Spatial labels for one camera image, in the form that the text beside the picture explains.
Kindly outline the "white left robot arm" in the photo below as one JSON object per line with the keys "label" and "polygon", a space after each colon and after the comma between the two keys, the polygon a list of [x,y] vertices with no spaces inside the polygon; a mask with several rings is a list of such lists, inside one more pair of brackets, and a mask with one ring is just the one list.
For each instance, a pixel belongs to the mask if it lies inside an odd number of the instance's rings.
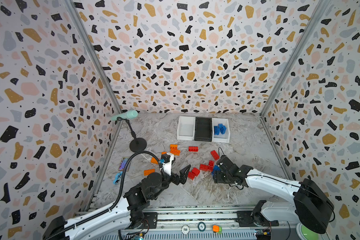
{"label": "white left robot arm", "polygon": [[184,167],[179,175],[168,175],[163,170],[149,174],[114,203],[69,220],[57,217],[42,239],[94,240],[113,231],[137,228],[145,219],[143,210],[150,206],[150,201],[156,200],[171,183],[185,184],[190,168],[190,165]]}

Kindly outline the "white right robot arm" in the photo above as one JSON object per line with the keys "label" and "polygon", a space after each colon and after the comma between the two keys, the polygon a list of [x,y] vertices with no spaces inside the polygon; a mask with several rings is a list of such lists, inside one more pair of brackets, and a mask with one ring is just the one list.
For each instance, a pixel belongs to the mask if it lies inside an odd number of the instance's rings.
{"label": "white right robot arm", "polygon": [[216,165],[219,168],[213,175],[216,184],[228,184],[240,190],[259,189],[283,199],[279,203],[260,200],[249,214],[239,214],[238,223],[243,227],[270,227],[283,221],[324,234],[335,219],[334,205],[310,179],[292,181],[265,174],[248,165],[238,167],[225,155]]}

